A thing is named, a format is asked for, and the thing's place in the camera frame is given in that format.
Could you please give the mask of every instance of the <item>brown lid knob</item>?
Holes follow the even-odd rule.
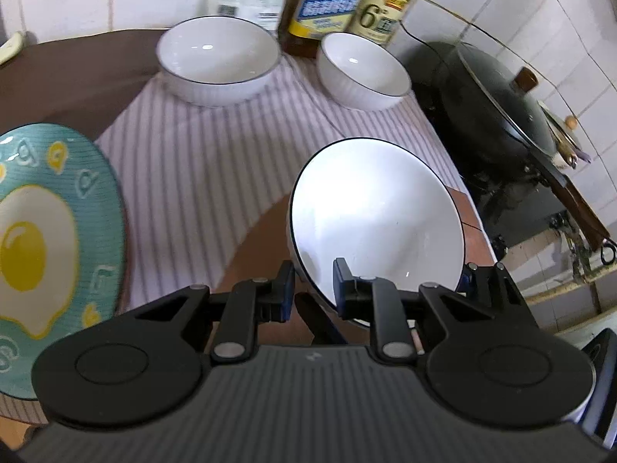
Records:
[[[523,66],[514,78],[514,83],[527,94],[531,89],[538,86],[538,77],[531,69]]]
[[[574,130],[578,127],[578,120],[576,120],[572,115],[566,116],[565,122],[570,130]]]

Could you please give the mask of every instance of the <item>white ceramic bowl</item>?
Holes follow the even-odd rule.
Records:
[[[390,142],[357,138],[315,154],[295,182],[288,239],[300,276],[335,307],[332,263],[399,289],[423,282],[456,289],[465,259],[459,213],[418,157]]]
[[[224,16],[180,22],[163,34],[156,52],[169,90],[207,107],[253,97],[281,57],[278,43],[263,27]]]
[[[317,52],[317,71],[332,98],[356,110],[386,110],[411,89],[409,75],[394,55],[355,34],[326,35]]]

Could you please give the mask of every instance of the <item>teal plate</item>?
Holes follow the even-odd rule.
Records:
[[[49,123],[0,135],[0,392],[36,398],[36,357],[112,317],[124,267],[122,199],[98,148]]]

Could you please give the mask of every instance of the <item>striped cloth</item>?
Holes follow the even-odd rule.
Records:
[[[153,78],[97,141],[118,175],[131,226],[128,307],[191,283],[216,287],[306,161],[357,136],[405,147],[467,193],[413,94],[385,112],[349,110],[324,94],[312,61],[291,57],[264,93],[224,108],[185,103]]]

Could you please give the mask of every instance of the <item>fried egg design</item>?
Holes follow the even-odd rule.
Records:
[[[0,202],[0,318],[41,339],[69,306],[78,276],[73,213],[30,184]]]

